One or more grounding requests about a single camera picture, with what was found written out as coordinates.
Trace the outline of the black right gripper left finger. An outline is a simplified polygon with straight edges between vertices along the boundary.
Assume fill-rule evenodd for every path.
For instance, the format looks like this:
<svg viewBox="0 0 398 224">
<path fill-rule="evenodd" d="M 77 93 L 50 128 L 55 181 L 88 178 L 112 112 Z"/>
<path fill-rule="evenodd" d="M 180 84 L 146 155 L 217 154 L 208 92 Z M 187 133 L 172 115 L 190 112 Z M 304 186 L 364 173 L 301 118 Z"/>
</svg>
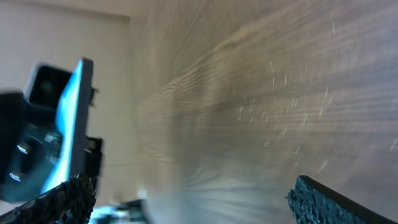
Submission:
<svg viewBox="0 0 398 224">
<path fill-rule="evenodd" d="M 89 222 L 96 203 L 98 176 L 81 173 L 1 215 L 1 224 Z"/>
</svg>

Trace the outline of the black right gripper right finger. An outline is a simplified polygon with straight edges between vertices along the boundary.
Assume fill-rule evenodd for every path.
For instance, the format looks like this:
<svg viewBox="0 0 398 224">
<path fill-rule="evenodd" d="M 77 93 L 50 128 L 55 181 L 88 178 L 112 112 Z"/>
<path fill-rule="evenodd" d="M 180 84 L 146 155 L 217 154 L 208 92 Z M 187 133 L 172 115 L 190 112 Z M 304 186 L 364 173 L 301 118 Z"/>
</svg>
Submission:
<svg viewBox="0 0 398 224">
<path fill-rule="evenodd" d="M 285 199 L 300 224 L 395 224 L 307 175 L 297 177 Z"/>
</svg>

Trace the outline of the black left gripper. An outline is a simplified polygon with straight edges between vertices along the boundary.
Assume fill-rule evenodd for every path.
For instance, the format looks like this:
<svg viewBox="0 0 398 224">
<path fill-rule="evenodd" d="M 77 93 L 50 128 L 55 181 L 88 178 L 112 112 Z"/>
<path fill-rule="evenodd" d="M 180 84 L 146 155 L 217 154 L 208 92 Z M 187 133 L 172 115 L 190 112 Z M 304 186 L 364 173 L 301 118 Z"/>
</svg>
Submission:
<svg viewBox="0 0 398 224">
<path fill-rule="evenodd" d="M 25 202 L 43 194 L 60 158 L 63 135 L 55 124 L 56 110 L 73 72 L 40 63 L 25 91 L 1 92 L 2 201 Z M 92 86 L 89 110 L 96 91 Z M 100 174 L 102 143 L 86 134 L 82 172 L 88 177 Z"/>
</svg>

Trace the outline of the Samsung Galaxy smartphone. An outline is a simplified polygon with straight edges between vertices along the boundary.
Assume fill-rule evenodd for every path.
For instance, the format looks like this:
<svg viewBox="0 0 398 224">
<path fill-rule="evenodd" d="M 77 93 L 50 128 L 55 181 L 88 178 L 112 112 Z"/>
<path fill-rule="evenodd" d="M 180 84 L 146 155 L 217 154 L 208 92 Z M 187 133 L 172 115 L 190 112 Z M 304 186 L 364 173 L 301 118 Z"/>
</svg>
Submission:
<svg viewBox="0 0 398 224">
<path fill-rule="evenodd" d="M 42 193 L 55 188 L 84 169 L 93 67 L 92 60 L 81 58 L 58 101 L 55 124 L 63 135 L 61 153 L 41 188 Z"/>
</svg>

